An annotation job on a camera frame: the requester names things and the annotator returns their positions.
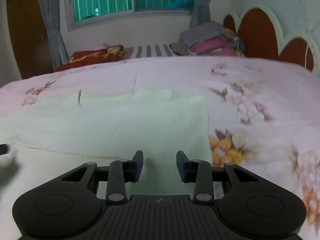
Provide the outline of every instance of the window frame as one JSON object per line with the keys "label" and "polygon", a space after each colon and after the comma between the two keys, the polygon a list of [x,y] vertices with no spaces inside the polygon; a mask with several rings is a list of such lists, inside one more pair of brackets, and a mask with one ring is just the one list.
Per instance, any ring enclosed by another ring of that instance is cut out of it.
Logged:
{"label": "window frame", "polygon": [[113,20],[117,18],[131,18],[131,17],[144,17],[146,15],[150,16],[161,16],[161,15],[175,15],[175,16],[188,16],[190,11],[187,8],[162,8],[162,9],[144,9],[137,10],[135,8],[135,0],[131,0],[131,10],[109,13],[104,15],[99,15],[91,17],[88,19],[83,19],[81,21],[75,21],[74,9],[73,9],[73,0],[65,0],[65,10],[66,10],[66,19],[68,31],[81,27],[83,25],[92,24],[105,20]]}

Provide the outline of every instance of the door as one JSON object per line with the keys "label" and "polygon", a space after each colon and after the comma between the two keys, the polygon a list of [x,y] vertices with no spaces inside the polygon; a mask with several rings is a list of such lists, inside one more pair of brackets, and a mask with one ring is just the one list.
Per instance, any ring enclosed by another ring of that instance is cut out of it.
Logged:
{"label": "door", "polygon": [[38,0],[8,0],[13,52],[23,79],[53,72],[49,40]]}

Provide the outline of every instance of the white cord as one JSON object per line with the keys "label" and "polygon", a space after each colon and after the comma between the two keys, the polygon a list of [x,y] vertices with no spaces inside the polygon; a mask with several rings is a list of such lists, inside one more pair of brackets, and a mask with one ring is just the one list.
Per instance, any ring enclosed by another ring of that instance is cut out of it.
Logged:
{"label": "white cord", "polygon": [[312,25],[312,17],[311,17],[311,10],[309,6],[309,1],[306,0],[307,6],[308,6],[308,12],[309,12],[309,28],[308,28],[308,41],[307,41],[307,49],[306,49],[306,55],[305,55],[305,61],[304,61],[304,68],[307,68],[307,55],[309,50],[309,42],[310,42],[310,31],[311,31],[311,25]]}

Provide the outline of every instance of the gray stripe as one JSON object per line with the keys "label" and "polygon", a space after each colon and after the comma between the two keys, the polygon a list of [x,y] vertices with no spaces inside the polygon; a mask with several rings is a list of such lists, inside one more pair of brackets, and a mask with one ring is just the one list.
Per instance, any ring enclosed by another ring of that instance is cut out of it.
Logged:
{"label": "gray stripe", "polygon": [[147,45],[147,57],[151,57],[151,47]]}
{"label": "gray stripe", "polygon": [[157,57],[162,57],[159,45],[155,45]]}
{"label": "gray stripe", "polygon": [[141,53],[142,53],[142,46],[139,46],[136,58],[141,57]]}
{"label": "gray stripe", "polygon": [[167,53],[168,57],[172,57],[172,53],[168,48],[168,45],[164,44],[163,45],[165,52]]}

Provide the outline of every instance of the gray curtain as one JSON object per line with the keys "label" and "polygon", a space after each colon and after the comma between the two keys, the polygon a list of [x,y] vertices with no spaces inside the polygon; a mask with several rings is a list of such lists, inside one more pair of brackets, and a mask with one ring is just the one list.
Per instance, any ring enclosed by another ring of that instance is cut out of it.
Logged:
{"label": "gray curtain", "polygon": [[53,68],[68,62],[68,53],[60,33],[60,0],[39,0],[40,11],[49,37]]}
{"label": "gray curtain", "polygon": [[190,28],[196,27],[210,21],[210,0],[194,0],[195,5],[192,11]]}

